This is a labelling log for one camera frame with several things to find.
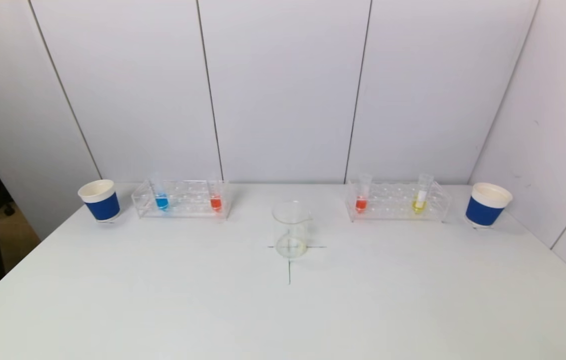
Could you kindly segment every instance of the white cup rim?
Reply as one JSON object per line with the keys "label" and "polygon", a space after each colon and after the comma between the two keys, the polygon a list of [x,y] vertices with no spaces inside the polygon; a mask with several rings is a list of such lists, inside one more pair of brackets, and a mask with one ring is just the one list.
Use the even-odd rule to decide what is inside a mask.
{"label": "white cup rim", "polygon": [[[489,189],[489,192],[484,192],[482,191],[483,189]],[[504,198],[500,196],[491,196],[491,193],[494,192],[501,194]],[[512,196],[512,193],[498,185],[477,182],[472,186],[472,198],[482,205],[491,208],[504,208],[512,201],[514,196]]]}
{"label": "white cup rim", "polygon": [[113,180],[96,180],[93,182],[88,182],[84,184],[78,191],[79,196],[83,200],[95,199],[102,194],[110,191],[114,187]]}

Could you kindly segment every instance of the test tube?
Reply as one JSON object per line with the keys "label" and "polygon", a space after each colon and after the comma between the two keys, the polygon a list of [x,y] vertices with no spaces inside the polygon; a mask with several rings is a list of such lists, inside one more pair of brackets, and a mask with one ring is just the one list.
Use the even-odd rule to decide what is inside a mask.
{"label": "test tube", "polygon": [[425,205],[427,205],[425,199],[427,199],[427,194],[433,182],[434,176],[432,175],[421,173],[418,176],[418,192],[414,195],[414,201],[411,203],[411,207],[413,207],[416,214],[420,214],[425,210]]}
{"label": "test tube", "polygon": [[362,214],[367,208],[367,197],[372,186],[372,175],[361,173],[358,176],[358,195],[356,196],[356,212]]}
{"label": "test tube", "polygon": [[164,212],[169,210],[169,199],[165,191],[165,183],[158,173],[152,174],[150,187],[152,187],[152,192],[156,199],[156,206]]}
{"label": "test tube", "polygon": [[207,180],[207,191],[209,191],[209,203],[212,209],[220,213],[223,210],[223,201],[221,200],[221,183],[217,178]]}

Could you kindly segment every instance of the test tube with blue liquid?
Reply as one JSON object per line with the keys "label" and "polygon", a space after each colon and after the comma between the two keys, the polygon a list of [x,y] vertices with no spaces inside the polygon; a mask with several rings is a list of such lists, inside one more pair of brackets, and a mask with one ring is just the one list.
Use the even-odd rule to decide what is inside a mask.
{"label": "test tube with blue liquid", "polygon": [[165,191],[165,182],[158,174],[154,174],[152,178],[150,178],[150,186],[152,187],[152,192],[156,199],[156,206],[164,212],[169,210],[169,199]]}

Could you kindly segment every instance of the test tube with red liquid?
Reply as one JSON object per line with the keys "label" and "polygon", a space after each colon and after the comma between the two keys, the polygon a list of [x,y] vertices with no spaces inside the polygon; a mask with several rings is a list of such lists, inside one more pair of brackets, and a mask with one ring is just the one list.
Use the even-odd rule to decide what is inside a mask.
{"label": "test tube with red liquid", "polygon": [[223,210],[223,200],[221,199],[221,184],[216,179],[207,180],[207,191],[209,191],[209,203],[212,209],[220,213]]}
{"label": "test tube with red liquid", "polygon": [[358,176],[358,194],[356,196],[356,212],[362,214],[367,209],[367,198],[372,186],[372,175],[361,173]]}

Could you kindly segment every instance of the blue liquid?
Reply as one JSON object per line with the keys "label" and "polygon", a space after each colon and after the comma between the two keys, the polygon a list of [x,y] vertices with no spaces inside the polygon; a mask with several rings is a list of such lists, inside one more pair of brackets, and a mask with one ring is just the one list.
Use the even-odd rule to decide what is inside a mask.
{"label": "blue liquid", "polygon": [[169,210],[169,200],[167,199],[167,194],[160,193],[156,195],[156,205],[159,209],[166,212]]}

